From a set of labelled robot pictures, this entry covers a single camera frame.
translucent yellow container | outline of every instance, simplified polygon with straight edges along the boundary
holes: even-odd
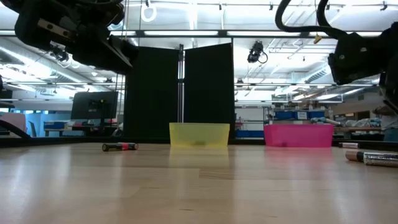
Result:
[[[226,147],[229,124],[170,123],[172,146]]]

pink container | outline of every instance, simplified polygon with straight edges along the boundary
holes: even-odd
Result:
[[[332,124],[272,124],[264,126],[267,146],[331,147]]]

black partition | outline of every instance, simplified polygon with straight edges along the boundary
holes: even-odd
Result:
[[[184,122],[228,123],[235,138],[232,44],[185,51]]]
[[[126,76],[123,135],[168,139],[177,122],[178,50],[140,47],[134,69]]]

ceiling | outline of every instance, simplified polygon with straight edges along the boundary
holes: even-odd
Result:
[[[124,24],[111,26],[111,30],[275,30],[274,18],[277,5],[280,1],[262,0],[169,0],[151,1],[150,6],[156,8],[153,20],[146,22],[152,16],[151,9],[146,9],[145,1],[126,1],[128,18]],[[343,1],[331,0],[330,9],[326,17],[332,26],[350,31],[382,31],[398,20],[398,1],[384,1],[386,10],[381,10],[383,1]],[[0,30],[13,30],[17,14],[0,5]],[[283,21],[290,26],[315,25],[315,5],[313,0],[293,0],[284,13]],[[209,45],[230,43],[230,38],[136,38],[134,43],[139,46],[161,47],[177,49],[183,44],[186,49]],[[268,55],[265,64],[248,63],[249,49],[255,41],[262,41],[264,51]],[[326,64],[329,53],[334,51],[336,40],[322,39],[314,44],[313,38],[234,38],[234,76],[244,83],[304,83],[332,84],[333,78]],[[123,77],[114,72],[95,70],[93,67],[81,65],[69,60],[66,63],[57,63],[50,54],[26,46],[16,37],[0,37],[0,57],[3,61],[0,72],[4,81],[9,82],[57,82],[83,83],[72,86],[48,85],[13,85],[6,88],[24,90],[28,92],[24,98],[39,94],[48,98],[66,99],[76,91],[106,91],[113,90],[113,86],[87,86],[84,83],[121,82]],[[377,77],[359,81],[361,84],[377,83]],[[262,100],[272,95],[284,97],[292,95],[291,99],[299,95],[333,94],[341,95],[348,91],[363,88],[352,86],[336,88],[333,86],[256,86],[236,87],[238,100]]]

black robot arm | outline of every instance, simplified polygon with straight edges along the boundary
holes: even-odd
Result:
[[[127,74],[137,47],[110,34],[108,26],[124,19],[122,0],[0,0],[19,13],[15,32],[23,43],[51,51],[65,46],[73,59]]]
[[[380,74],[379,85],[384,102],[398,114],[398,23],[386,29],[378,37],[361,37],[333,28],[325,17],[328,0],[321,0],[317,9],[319,26],[289,27],[282,22],[282,15],[290,0],[282,0],[275,16],[277,27],[285,32],[324,32],[337,39],[335,53],[328,57],[334,81],[338,85],[360,78]]]

